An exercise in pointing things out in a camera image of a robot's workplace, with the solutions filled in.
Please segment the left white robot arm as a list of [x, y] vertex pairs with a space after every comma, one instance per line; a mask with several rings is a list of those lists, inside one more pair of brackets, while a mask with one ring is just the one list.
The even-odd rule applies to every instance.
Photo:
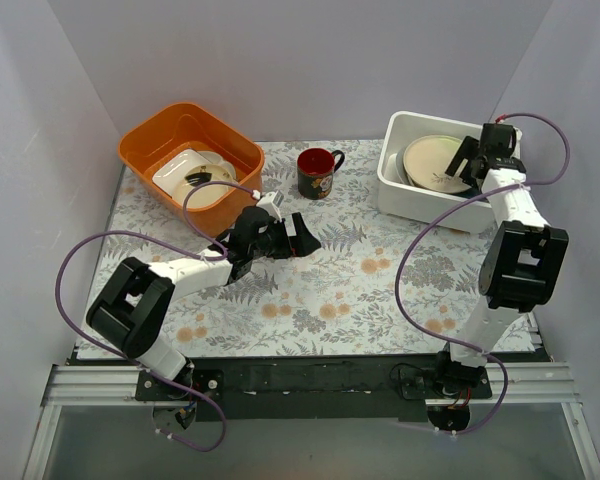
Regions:
[[185, 398], [193, 377], [186, 357], [162, 332], [169, 305], [200, 290], [230, 285], [250, 272], [262, 257], [306, 257], [321, 248], [302, 215], [292, 225], [267, 210], [248, 206], [234, 226], [200, 252], [201, 259], [185, 257], [169, 262], [144, 263], [135, 257], [121, 262], [86, 315], [86, 322], [118, 351], [159, 375], [158, 387], [173, 400]]

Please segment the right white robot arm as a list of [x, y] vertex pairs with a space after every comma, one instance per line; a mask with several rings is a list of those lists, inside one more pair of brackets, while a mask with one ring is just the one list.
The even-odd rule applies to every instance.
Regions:
[[479, 301], [457, 341], [436, 359], [432, 383], [444, 397], [486, 382], [487, 354], [514, 321], [549, 301], [566, 254], [568, 234], [536, 208], [516, 147], [513, 126], [486, 123], [479, 138], [462, 141], [446, 169], [480, 190], [498, 230], [479, 271]]

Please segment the white deep scalloped plate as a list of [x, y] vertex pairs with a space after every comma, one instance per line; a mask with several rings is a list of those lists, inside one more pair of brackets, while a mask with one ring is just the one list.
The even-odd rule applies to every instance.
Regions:
[[397, 154], [393, 153], [385, 159], [384, 178], [387, 181], [404, 185], [405, 181], [402, 178], [403, 171], [396, 163]]

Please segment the cream and green floral plate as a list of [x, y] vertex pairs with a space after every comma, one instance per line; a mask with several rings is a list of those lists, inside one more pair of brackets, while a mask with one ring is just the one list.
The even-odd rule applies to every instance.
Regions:
[[458, 176], [446, 174], [460, 146], [461, 140], [456, 137], [428, 135], [411, 142], [396, 160], [412, 186], [443, 194], [464, 194], [470, 186]]

